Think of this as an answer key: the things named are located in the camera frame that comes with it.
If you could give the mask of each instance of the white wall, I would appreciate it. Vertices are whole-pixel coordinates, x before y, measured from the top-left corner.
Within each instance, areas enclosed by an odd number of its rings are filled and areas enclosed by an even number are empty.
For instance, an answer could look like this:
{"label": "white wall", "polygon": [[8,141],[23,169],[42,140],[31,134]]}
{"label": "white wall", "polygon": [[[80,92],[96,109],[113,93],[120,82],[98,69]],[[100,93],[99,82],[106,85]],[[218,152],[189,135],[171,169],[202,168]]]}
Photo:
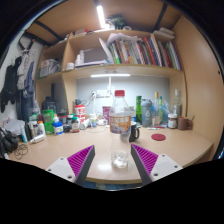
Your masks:
{"label": "white wall", "polygon": [[[77,80],[77,97],[80,100],[89,100],[94,90],[107,89],[109,78],[85,78]],[[155,92],[159,92],[164,100],[169,103],[169,79],[153,76],[112,77],[111,85],[114,90],[125,90],[125,100],[129,106],[136,107],[136,96],[142,99],[154,100]],[[86,114],[93,113],[93,101],[86,108]],[[111,98],[96,98],[98,110],[102,113],[102,106],[111,106]]]}

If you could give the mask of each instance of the shelf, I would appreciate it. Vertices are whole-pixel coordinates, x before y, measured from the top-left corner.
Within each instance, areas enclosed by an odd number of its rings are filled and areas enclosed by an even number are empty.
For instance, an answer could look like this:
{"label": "shelf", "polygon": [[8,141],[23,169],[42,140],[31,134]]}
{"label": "shelf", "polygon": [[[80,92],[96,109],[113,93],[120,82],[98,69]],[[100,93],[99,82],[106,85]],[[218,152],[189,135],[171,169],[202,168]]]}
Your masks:
{"label": "shelf", "polygon": [[77,79],[87,78],[94,74],[113,73],[129,73],[130,75],[140,76],[156,76],[170,78],[175,75],[182,75],[183,71],[160,67],[155,65],[98,65],[85,68],[77,68],[70,71],[64,71],[64,74],[73,74]]}
{"label": "shelf", "polygon": [[58,82],[62,82],[62,78],[61,78],[61,72],[57,72],[57,73],[54,73],[52,75],[48,75],[48,76],[45,76],[41,79],[37,79],[37,82],[38,84],[39,83],[58,83]]}

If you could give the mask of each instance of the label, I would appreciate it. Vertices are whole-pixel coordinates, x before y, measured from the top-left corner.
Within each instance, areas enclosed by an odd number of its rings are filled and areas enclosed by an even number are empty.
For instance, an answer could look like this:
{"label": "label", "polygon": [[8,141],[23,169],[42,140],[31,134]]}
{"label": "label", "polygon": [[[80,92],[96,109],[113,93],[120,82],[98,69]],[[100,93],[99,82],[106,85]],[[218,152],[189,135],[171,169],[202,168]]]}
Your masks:
{"label": "label", "polygon": [[110,116],[110,131],[116,134],[128,133],[131,127],[131,116]]}
{"label": "label", "polygon": [[62,134],[64,131],[63,131],[63,126],[60,126],[60,127],[54,127],[54,134],[55,135],[60,135]]}
{"label": "label", "polygon": [[176,125],[177,125],[176,120],[174,120],[174,121],[168,120],[168,127],[169,128],[176,128]]}
{"label": "label", "polygon": [[72,123],[72,132],[79,132],[79,123]]}

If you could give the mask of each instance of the book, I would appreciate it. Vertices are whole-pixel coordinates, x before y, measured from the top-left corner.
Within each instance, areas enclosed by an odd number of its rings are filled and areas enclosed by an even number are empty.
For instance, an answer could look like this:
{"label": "book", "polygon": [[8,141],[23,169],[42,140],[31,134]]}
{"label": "book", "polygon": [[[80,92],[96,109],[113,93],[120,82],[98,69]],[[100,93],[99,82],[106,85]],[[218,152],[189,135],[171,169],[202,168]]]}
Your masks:
{"label": "book", "polygon": [[120,55],[120,53],[119,53],[119,50],[118,50],[116,41],[114,41],[114,47],[116,48],[117,56],[118,56],[118,58],[119,58],[119,62],[120,62],[120,64],[122,64],[122,61],[121,61],[121,55]]}
{"label": "book", "polygon": [[115,55],[115,58],[116,58],[116,62],[117,62],[117,64],[120,64],[120,60],[119,60],[119,57],[118,57],[118,54],[117,54],[115,44],[114,43],[111,43],[111,44],[112,44],[112,47],[113,47],[113,50],[114,50],[114,55]]}
{"label": "book", "polygon": [[139,44],[139,40],[137,41],[137,45],[138,45],[138,49],[139,49],[139,52],[140,52],[140,55],[141,55],[141,61],[142,61],[142,64],[145,65],[145,60],[144,60],[144,56],[142,54],[142,50],[141,50],[141,47],[140,47],[140,44]]}
{"label": "book", "polygon": [[109,50],[112,54],[112,57],[113,57],[113,60],[114,60],[114,64],[117,64],[117,61],[116,61],[116,58],[115,58],[115,54],[114,54],[114,50],[113,50],[113,47],[112,47],[112,44],[110,43],[109,44]]}
{"label": "book", "polygon": [[171,43],[170,41],[169,41],[169,46],[170,46],[170,50],[171,50],[171,52],[172,52],[172,54],[173,54],[173,58],[174,58],[174,61],[175,61],[176,68],[177,68],[178,70],[180,70],[179,63],[178,63],[178,61],[177,61],[177,55],[176,55],[176,52],[174,51],[173,45],[172,45],[172,43]]}
{"label": "book", "polygon": [[143,48],[144,48],[144,50],[146,52],[146,55],[147,55],[147,58],[148,58],[148,61],[149,61],[149,65],[152,65],[153,63],[152,63],[151,55],[149,53],[149,49],[148,49],[145,41],[142,41],[142,45],[143,45]]}
{"label": "book", "polygon": [[125,63],[126,63],[126,64],[129,64],[128,55],[127,55],[127,51],[126,51],[126,49],[125,49],[123,40],[120,40],[120,45],[121,45],[121,49],[122,49],[122,52],[123,52],[123,55],[124,55]]}
{"label": "book", "polygon": [[169,45],[168,42],[166,43],[166,50],[167,50],[167,53],[168,53],[168,55],[170,57],[171,64],[172,64],[172,68],[175,68],[176,69],[176,65],[175,65],[175,61],[174,61],[174,56],[173,56],[173,53],[171,52],[170,45]]}
{"label": "book", "polygon": [[162,55],[164,66],[168,67],[168,63],[167,63],[166,55],[165,55],[165,52],[164,52],[164,49],[163,49],[163,45],[160,41],[158,41],[158,46],[159,46],[159,49],[160,49],[160,52],[161,52],[161,55]]}
{"label": "book", "polygon": [[170,57],[169,57],[169,55],[168,55],[168,53],[167,53],[166,48],[163,47],[163,50],[164,50],[164,53],[165,53],[165,55],[166,55],[166,60],[167,60],[168,67],[172,68],[171,60],[170,60]]}
{"label": "book", "polygon": [[182,70],[181,61],[180,61],[180,57],[178,55],[177,47],[176,47],[176,45],[175,45],[175,43],[173,41],[171,41],[171,43],[172,43],[173,48],[174,48],[174,50],[175,50],[175,52],[177,54],[177,59],[178,59],[178,62],[179,62],[180,70]]}
{"label": "book", "polygon": [[164,33],[168,33],[168,34],[170,34],[170,35],[174,35],[174,32],[173,32],[172,30],[166,29],[166,28],[164,28],[164,27],[161,27],[161,28],[159,29],[159,31],[162,31],[162,32],[164,32]]}
{"label": "book", "polygon": [[119,40],[115,40],[115,42],[116,42],[116,46],[117,46],[118,52],[120,54],[121,63],[125,64],[124,55],[123,55],[123,52],[122,52],[122,49],[121,49],[120,42],[119,42]]}
{"label": "book", "polygon": [[133,64],[138,64],[138,62],[136,60],[136,57],[135,57],[135,54],[134,54],[134,51],[133,51],[133,48],[132,48],[131,41],[130,40],[126,40],[126,43],[127,43],[128,50],[129,50],[130,56],[132,58]]}
{"label": "book", "polygon": [[152,49],[152,54],[153,54],[153,58],[155,60],[155,65],[159,65],[158,60],[157,60],[157,56],[156,56],[156,53],[155,53],[154,46],[152,44],[152,40],[149,37],[147,37],[147,38],[148,38],[149,46]]}
{"label": "book", "polygon": [[132,49],[133,49],[133,52],[135,54],[136,60],[137,60],[138,64],[141,64],[140,54],[139,54],[138,49],[137,49],[136,41],[131,40],[131,44],[132,44]]}
{"label": "book", "polygon": [[160,52],[159,52],[159,47],[157,45],[156,38],[155,38],[153,33],[151,34],[151,40],[152,40],[153,46],[154,46],[155,51],[156,51],[156,56],[157,56],[157,59],[158,59],[159,66],[162,66],[162,61],[161,61],[161,55],[160,55]]}
{"label": "book", "polygon": [[153,34],[158,35],[158,36],[166,37],[166,38],[168,38],[168,39],[170,39],[170,40],[172,40],[172,39],[175,38],[175,36],[173,36],[173,35],[170,35],[170,34],[168,34],[168,33],[164,33],[164,32],[158,31],[158,30],[155,30],[155,31],[153,32]]}
{"label": "book", "polygon": [[141,42],[141,47],[143,49],[143,55],[145,56],[145,61],[147,62],[146,64],[151,65],[144,42]]}
{"label": "book", "polygon": [[151,49],[151,47],[150,47],[150,45],[149,45],[148,39],[147,39],[146,37],[144,37],[144,38],[143,38],[143,41],[145,42],[145,44],[147,45],[147,48],[148,48],[148,50],[149,50],[149,53],[150,53],[150,56],[151,56],[151,59],[152,59],[152,64],[153,64],[153,65],[156,65],[156,62],[155,62],[155,59],[154,59],[154,57],[153,57],[152,49]]}
{"label": "book", "polygon": [[127,51],[127,55],[128,55],[129,63],[130,63],[130,64],[133,64],[133,61],[132,61],[130,52],[129,52],[129,50],[128,50],[128,45],[127,45],[126,41],[124,41],[124,46],[125,46],[125,49],[126,49],[126,51]]}

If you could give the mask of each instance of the sticker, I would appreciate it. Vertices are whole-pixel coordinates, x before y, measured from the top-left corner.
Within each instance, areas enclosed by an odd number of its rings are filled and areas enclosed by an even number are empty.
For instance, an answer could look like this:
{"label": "sticker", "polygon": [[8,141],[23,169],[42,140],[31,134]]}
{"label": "sticker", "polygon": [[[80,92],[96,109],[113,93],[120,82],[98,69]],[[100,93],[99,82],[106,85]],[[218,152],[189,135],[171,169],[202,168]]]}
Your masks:
{"label": "sticker", "polygon": [[110,131],[116,134],[128,133],[131,126],[131,116],[110,117]]}

